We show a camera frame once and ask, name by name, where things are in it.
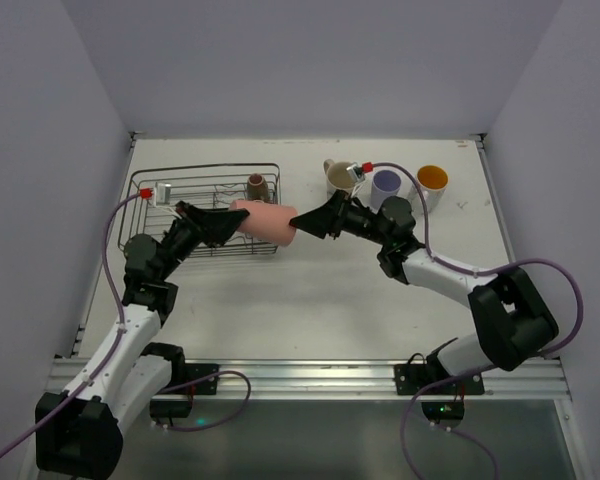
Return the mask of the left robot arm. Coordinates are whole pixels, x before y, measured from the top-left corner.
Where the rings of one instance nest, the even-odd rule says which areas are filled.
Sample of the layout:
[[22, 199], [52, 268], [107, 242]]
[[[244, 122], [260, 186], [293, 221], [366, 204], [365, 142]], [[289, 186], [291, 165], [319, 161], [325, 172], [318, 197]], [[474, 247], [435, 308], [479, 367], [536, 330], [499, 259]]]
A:
[[224, 245], [248, 218], [245, 209], [202, 210], [186, 202], [161, 239], [136, 234], [124, 246], [124, 291], [113, 295], [117, 318], [82, 370], [35, 408], [36, 465], [42, 471], [107, 479], [122, 454], [124, 435], [160, 393], [192, 395], [218, 371], [194, 378], [183, 350], [154, 342], [175, 305], [169, 276], [201, 244]]

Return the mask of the pink plastic cup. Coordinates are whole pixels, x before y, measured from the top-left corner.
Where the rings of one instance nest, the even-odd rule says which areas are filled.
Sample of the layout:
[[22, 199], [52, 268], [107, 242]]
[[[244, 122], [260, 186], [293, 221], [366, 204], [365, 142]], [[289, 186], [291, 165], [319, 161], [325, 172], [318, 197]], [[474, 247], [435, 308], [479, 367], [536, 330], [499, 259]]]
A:
[[290, 225], [290, 221], [298, 215], [294, 207], [260, 201], [235, 200], [230, 204], [229, 210], [249, 212], [238, 228], [241, 233], [282, 247], [289, 246], [294, 240], [296, 229]]

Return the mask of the cream floral mug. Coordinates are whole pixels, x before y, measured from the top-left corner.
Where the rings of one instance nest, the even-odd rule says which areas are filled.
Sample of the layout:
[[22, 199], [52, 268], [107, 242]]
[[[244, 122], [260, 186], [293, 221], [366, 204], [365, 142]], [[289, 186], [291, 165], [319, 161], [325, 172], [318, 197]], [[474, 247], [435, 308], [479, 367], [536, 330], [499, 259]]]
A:
[[354, 192], [356, 182], [348, 172], [348, 168], [352, 165], [352, 162], [336, 162], [332, 159], [327, 159], [323, 162], [328, 198], [330, 198], [337, 190], [342, 190], [348, 195], [351, 195]]

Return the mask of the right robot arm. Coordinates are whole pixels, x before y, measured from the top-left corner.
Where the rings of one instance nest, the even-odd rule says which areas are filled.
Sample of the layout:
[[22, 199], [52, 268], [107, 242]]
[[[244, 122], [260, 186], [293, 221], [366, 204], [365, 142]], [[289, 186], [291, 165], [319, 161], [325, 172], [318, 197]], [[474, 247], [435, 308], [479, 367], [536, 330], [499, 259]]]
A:
[[558, 325], [529, 275], [519, 267], [496, 274], [451, 267], [430, 255], [415, 234], [408, 200], [391, 196], [378, 211], [336, 192], [322, 206], [291, 219], [317, 238], [346, 232], [380, 245], [384, 274], [405, 285], [438, 293], [469, 309], [475, 331], [454, 338], [426, 358], [437, 379], [490, 368], [516, 369], [558, 334]]

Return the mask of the white patterned mug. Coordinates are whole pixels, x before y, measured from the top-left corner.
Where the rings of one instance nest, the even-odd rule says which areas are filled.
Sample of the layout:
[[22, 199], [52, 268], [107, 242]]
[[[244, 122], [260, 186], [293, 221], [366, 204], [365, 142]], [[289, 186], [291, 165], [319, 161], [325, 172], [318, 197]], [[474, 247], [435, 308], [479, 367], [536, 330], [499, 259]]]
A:
[[449, 184], [447, 172], [439, 166], [425, 165], [416, 174], [417, 187], [412, 186], [409, 198], [413, 211], [431, 213], [439, 204]]

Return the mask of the lilac plastic cup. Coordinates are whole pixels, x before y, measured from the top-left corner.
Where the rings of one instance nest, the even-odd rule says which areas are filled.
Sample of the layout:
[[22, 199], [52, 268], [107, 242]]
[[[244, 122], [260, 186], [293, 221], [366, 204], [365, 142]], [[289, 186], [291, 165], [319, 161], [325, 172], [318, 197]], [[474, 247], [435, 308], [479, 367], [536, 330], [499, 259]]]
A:
[[396, 196], [401, 188], [400, 176], [390, 170], [377, 170], [371, 182], [370, 204], [379, 209], [385, 199]]

